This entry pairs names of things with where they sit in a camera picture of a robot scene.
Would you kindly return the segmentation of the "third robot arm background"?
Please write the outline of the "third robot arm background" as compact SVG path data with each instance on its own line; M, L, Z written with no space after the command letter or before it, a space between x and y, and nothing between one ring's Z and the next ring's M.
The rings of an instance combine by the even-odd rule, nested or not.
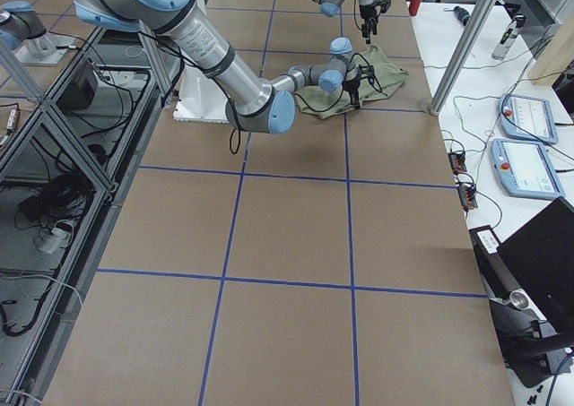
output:
M48 31L26 1L1 5L1 41L24 65L57 65L66 50L75 45L75 37Z

